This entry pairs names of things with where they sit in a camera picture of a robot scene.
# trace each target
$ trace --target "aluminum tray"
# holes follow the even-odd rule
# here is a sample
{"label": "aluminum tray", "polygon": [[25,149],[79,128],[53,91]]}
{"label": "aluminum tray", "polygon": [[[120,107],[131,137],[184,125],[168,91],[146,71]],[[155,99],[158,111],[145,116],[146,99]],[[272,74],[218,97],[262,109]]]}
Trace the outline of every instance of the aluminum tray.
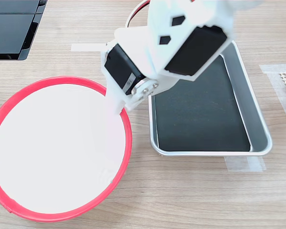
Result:
{"label": "aluminum tray", "polygon": [[[209,91],[200,91],[197,83],[202,80],[199,82],[198,77],[195,82],[179,81],[183,85],[174,86],[166,94],[149,97],[151,144],[160,154],[263,156],[271,150],[272,139],[236,43],[232,42],[219,58],[213,63],[216,66],[211,64],[205,76],[200,76],[204,81],[209,78],[202,86],[207,85]],[[217,75],[220,68],[226,71],[225,86],[220,83],[223,76],[218,76],[218,82],[210,76]],[[194,94],[188,99],[183,88]]]}

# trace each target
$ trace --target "black mat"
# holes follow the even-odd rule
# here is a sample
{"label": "black mat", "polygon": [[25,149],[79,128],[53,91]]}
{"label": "black mat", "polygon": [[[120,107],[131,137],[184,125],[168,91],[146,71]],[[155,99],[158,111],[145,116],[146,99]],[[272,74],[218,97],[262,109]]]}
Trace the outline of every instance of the black mat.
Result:
{"label": "black mat", "polygon": [[180,80],[154,102],[162,150],[250,150],[221,56],[195,82]]}

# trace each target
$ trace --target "wood grain surface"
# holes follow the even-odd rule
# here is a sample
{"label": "wood grain surface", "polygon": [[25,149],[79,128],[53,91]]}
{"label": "wood grain surface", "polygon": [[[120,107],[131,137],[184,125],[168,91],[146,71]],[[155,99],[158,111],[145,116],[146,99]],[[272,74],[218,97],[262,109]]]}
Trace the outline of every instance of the wood grain surface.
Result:
{"label": "wood grain surface", "polygon": [[[47,77],[74,75],[105,85],[100,54],[71,52],[71,44],[112,40],[138,2],[49,0],[28,59],[0,61],[0,106],[24,86]],[[131,25],[145,25],[146,16],[144,9]],[[286,0],[265,1],[237,13],[235,35],[274,141],[264,157],[266,171],[228,172],[223,157],[159,156],[149,142],[145,101],[129,113],[131,160],[103,203],[52,224],[24,220],[0,205],[0,229],[286,229],[286,114],[259,67],[286,63]]]}

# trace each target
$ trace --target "red rim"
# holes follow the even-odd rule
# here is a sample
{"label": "red rim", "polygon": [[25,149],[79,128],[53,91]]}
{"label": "red rim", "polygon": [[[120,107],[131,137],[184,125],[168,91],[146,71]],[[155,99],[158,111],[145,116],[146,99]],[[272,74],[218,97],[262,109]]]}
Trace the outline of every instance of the red rim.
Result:
{"label": "red rim", "polygon": [[[0,108],[0,125],[3,122],[6,115],[25,97],[32,94],[33,92],[45,88],[52,85],[58,84],[77,84],[85,87],[89,87],[98,91],[99,93],[105,95],[106,88],[102,85],[93,82],[91,80],[78,78],[78,77],[71,77],[71,76],[59,76],[59,77],[52,77],[44,80],[40,80],[35,82],[19,92],[13,95],[1,108]],[[14,213],[20,217],[25,219],[37,221],[37,222],[57,222],[62,220],[71,219],[78,215],[81,215],[98,204],[100,204],[118,185],[119,181],[121,180],[125,170],[127,169],[127,165],[129,162],[129,158],[131,155],[132,149],[132,130],[130,121],[126,111],[123,109],[121,112],[121,118],[124,124],[125,129],[125,139],[126,139],[126,146],[125,146],[125,153],[124,158],[121,164],[121,167],[116,174],[115,178],[113,179],[112,183],[94,200],[90,201],[89,203],[85,204],[84,206],[74,209],[72,211],[64,212],[64,213],[57,213],[57,214],[44,214],[38,213],[34,211],[30,211],[23,206],[19,205],[16,201],[11,199],[0,187],[0,204],[4,206],[6,210],[10,213]]]}

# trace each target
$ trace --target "robotic arm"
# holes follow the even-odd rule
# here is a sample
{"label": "robotic arm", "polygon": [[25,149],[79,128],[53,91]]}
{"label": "robotic arm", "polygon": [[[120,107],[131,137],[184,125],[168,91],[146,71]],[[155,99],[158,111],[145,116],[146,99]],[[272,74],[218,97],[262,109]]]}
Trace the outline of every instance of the robotic arm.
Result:
{"label": "robotic arm", "polygon": [[[178,80],[195,81],[231,43],[236,10],[251,0],[144,0],[125,28],[101,53],[106,99],[115,113],[134,109],[149,95],[172,88]],[[131,18],[150,4],[148,23],[128,28]]]}

